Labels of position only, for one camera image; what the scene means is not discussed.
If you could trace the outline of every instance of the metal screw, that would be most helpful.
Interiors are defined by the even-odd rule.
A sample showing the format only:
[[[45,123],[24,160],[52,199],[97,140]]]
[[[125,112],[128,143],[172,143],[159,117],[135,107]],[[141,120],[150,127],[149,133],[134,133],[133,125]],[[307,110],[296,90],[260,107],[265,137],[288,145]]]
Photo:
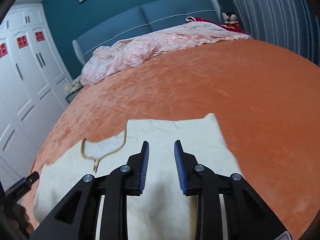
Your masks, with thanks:
[[[204,171],[204,166],[201,165],[201,164],[198,164],[198,165],[195,166],[195,170],[196,171]]]
[[[121,170],[122,172],[127,172],[127,171],[130,170],[130,166],[128,166],[128,165],[123,165],[123,166],[120,168],[120,170]]]
[[[85,175],[83,177],[84,182],[90,182],[91,180],[93,180],[93,176],[92,175]]]
[[[241,180],[242,176],[239,173],[234,173],[234,174],[232,174],[232,178],[234,180]]]

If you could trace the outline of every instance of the bed headboard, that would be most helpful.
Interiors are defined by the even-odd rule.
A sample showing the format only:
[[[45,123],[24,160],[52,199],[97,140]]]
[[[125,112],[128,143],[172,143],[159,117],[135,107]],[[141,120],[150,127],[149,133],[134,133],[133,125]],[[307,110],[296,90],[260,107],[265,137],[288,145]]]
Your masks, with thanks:
[[[221,23],[217,0],[159,0],[129,9],[98,24],[72,42],[78,60],[85,65],[94,50],[115,42],[186,23],[186,17]]]

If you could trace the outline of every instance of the black mechanical bracket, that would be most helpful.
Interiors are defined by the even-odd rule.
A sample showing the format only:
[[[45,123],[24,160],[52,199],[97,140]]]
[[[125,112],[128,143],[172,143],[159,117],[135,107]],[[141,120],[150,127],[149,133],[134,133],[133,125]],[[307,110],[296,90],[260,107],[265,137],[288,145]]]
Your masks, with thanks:
[[[18,222],[19,231],[17,231],[17,234],[20,237],[29,238],[29,234],[25,229],[28,223],[23,218],[21,209],[17,207],[16,203],[31,190],[32,184],[34,184],[38,179],[39,174],[35,171],[28,177],[20,179],[6,192],[4,192],[0,183],[0,209],[3,210],[8,218],[14,219]]]
[[[85,175],[41,222],[30,240],[93,240],[101,196],[104,195],[100,240],[127,240],[126,196],[142,194],[147,175],[149,143],[109,175]]]
[[[198,196],[196,240],[223,240],[219,194],[223,194],[228,240],[291,240],[287,229],[238,173],[215,174],[183,152],[179,140],[174,154],[180,187],[186,196]]]

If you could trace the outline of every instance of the pink comforter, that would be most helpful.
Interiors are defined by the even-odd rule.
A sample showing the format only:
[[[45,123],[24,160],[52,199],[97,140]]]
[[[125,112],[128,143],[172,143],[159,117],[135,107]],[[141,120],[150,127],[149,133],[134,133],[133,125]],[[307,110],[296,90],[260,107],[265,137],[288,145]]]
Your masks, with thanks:
[[[227,31],[209,22],[189,22],[139,37],[117,41],[111,47],[101,46],[82,69],[84,86],[128,68],[136,67],[149,58],[191,48],[204,43],[250,38],[247,34]]]

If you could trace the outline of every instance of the wardrobe handle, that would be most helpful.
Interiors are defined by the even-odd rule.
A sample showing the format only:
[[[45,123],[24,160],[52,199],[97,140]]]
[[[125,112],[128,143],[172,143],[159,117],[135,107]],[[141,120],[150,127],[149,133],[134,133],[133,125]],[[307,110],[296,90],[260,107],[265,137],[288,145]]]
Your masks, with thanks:
[[[43,65],[45,66],[45,62],[44,62],[44,60],[43,60],[43,57],[42,57],[42,55],[41,55],[41,52],[39,52],[39,55],[40,55],[40,58],[42,59]]]
[[[42,65],[42,63],[41,63],[41,61],[40,61],[40,59],[39,59],[38,54],[36,54],[36,56],[37,56],[37,59],[38,59],[38,61],[39,61],[39,63],[40,63],[40,66],[43,67],[43,65]]]
[[[23,81],[23,76],[22,76],[21,71],[19,69],[18,63],[16,63],[16,68],[18,70],[18,73],[19,73],[19,76],[20,76],[21,80]]]

